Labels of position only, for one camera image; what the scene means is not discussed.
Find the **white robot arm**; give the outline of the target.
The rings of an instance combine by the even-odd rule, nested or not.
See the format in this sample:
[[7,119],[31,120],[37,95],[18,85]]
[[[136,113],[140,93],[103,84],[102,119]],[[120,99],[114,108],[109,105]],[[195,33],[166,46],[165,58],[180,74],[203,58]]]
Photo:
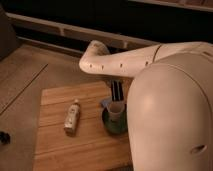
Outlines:
[[131,77],[127,122],[134,171],[213,171],[213,44],[157,44],[112,54],[90,42],[90,74]]

